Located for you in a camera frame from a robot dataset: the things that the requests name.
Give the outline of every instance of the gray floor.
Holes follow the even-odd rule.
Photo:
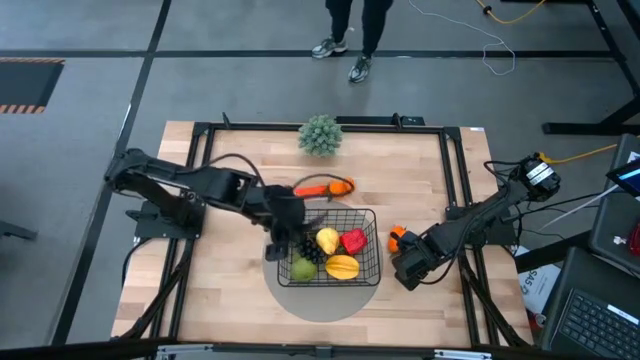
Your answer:
[[[468,0],[414,0],[433,11],[502,37],[513,49],[604,49],[583,6],[548,5],[522,23],[502,26]],[[616,40],[640,69],[640,46],[615,2],[598,2]],[[160,0],[137,2],[0,0],[2,49],[146,49]],[[500,4],[513,18],[527,4]],[[348,40],[360,48],[359,14],[352,11]],[[328,33],[321,1],[174,1],[161,50],[308,49]],[[389,13],[380,49],[478,50],[491,39],[441,19],[418,14],[404,0]],[[533,151],[563,158],[616,141],[612,137],[543,136],[546,121],[596,122],[631,99],[611,61],[519,60],[515,72],[496,77],[479,59],[375,60],[363,84],[347,83],[353,58],[157,59],[153,63],[130,147],[157,152],[167,120],[301,122],[317,113],[420,115],[434,125],[481,126],[492,156],[517,160]],[[491,60],[507,69],[508,60]],[[48,341],[71,264],[91,216],[102,175],[118,137],[141,59],[67,61],[43,115],[0,115],[0,218],[40,232],[36,242],[0,242],[0,347]],[[557,168],[563,188],[554,200],[602,190],[613,153]],[[69,340],[108,338],[120,290],[120,265],[134,224],[124,210],[136,200],[114,198],[107,213]],[[585,210],[549,228],[571,235],[587,229]],[[528,217],[535,229],[553,213]],[[527,247],[553,238],[525,234]],[[224,355],[224,358],[253,358]],[[285,357],[265,357],[269,359]]]

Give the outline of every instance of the person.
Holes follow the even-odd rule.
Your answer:
[[[353,0],[326,0],[325,6],[331,15],[331,36],[322,40],[320,45],[313,48],[311,55],[316,59],[324,59],[333,53],[347,50],[344,34],[349,26],[349,14]],[[371,69],[371,57],[378,47],[382,37],[387,11],[393,0],[365,0],[362,11],[362,54],[358,56],[356,64],[349,71],[349,81],[358,83],[363,81]]]

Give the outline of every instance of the gray circle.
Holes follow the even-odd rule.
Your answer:
[[[349,206],[331,201],[307,201],[307,208],[350,209]],[[265,236],[265,245],[270,243]],[[360,311],[373,297],[378,286],[348,287],[284,287],[278,283],[278,262],[262,260],[267,287],[278,303],[291,314],[307,321],[332,322]]]

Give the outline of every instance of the laptop keyboard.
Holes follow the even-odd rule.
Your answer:
[[[583,291],[571,291],[559,331],[600,356],[640,359],[638,318]]]

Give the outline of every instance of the white cable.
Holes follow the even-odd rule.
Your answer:
[[[447,21],[450,21],[450,22],[452,22],[452,23],[454,23],[454,24],[464,25],[464,26],[468,27],[469,29],[473,29],[473,30],[479,31],[479,32],[481,32],[481,33],[483,33],[483,34],[485,34],[485,35],[487,35],[487,36],[491,37],[491,38],[494,38],[494,39],[496,39],[496,40],[500,41],[499,43],[486,44],[485,46],[483,46],[483,47],[482,47],[482,63],[483,63],[486,67],[488,67],[488,68],[489,68],[489,70],[491,70],[491,72],[492,72],[492,73],[494,73],[495,75],[498,75],[498,76],[507,75],[507,74],[509,74],[510,72],[512,72],[512,71],[514,71],[514,70],[516,69],[516,54],[513,52],[513,50],[511,50],[511,49],[509,48],[509,46],[507,46],[507,44],[506,44],[506,43],[504,42],[504,40],[502,40],[501,38],[497,37],[496,35],[489,34],[488,32],[486,32],[486,31],[484,31],[484,30],[482,30],[482,29],[479,29],[479,28],[477,28],[477,27],[475,27],[475,26],[469,25],[469,24],[467,24],[467,23],[465,23],[465,22],[457,21],[457,20],[453,20],[453,19],[449,19],[448,17],[446,17],[446,16],[444,16],[444,15],[440,15],[440,14],[436,14],[436,13],[432,13],[432,12],[424,12],[424,11],[422,11],[419,7],[417,7],[417,6],[413,3],[413,1],[412,1],[412,0],[409,0],[409,4],[410,4],[414,9],[418,10],[418,12],[419,12],[420,14],[422,14],[422,15],[425,15],[425,16],[435,16],[435,17],[438,17],[438,18],[441,18],[441,19],[445,19],[445,20],[447,20]],[[511,53],[511,69],[509,69],[509,70],[507,70],[507,71],[505,71],[505,72],[499,73],[499,72],[495,71],[495,70],[493,69],[493,67],[487,63],[487,48],[488,48],[489,46],[504,46],[504,48],[505,48],[505,49],[507,49],[507,51],[509,51],[509,52]]]
[[[610,187],[610,188],[609,188],[609,189],[607,189],[606,191],[603,191],[603,192],[602,192],[602,194],[600,194],[600,195],[598,195],[598,196],[594,197],[593,199],[591,199],[591,200],[587,201],[586,203],[584,203],[584,204],[582,204],[582,205],[578,206],[577,208],[575,208],[575,209],[573,209],[573,210],[571,210],[571,211],[569,211],[569,212],[566,212],[566,213],[564,213],[564,214],[562,214],[562,215],[558,216],[557,218],[555,218],[555,219],[553,219],[553,220],[549,221],[548,223],[544,224],[540,229],[538,229],[538,231],[540,231],[540,230],[542,230],[542,229],[546,228],[547,226],[549,226],[549,225],[553,224],[554,222],[556,222],[556,221],[558,221],[558,220],[560,220],[560,219],[562,219],[562,218],[565,218],[565,217],[567,217],[567,216],[569,216],[569,215],[573,214],[574,212],[576,212],[576,211],[578,211],[578,210],[580,210],[580,209],[584,208],[585,206],[587,206],[587,205],[589,205],[589,204],[591,204],[591,203],[593,203],[593,202],[595,202],[595,201],[597,201],[597,200],[602,199],[604,196],[609,195],[613,190],[615,190],[615,189],[617,189],[617,188],[618,188],[618,185],[614,185],[614,186]]]

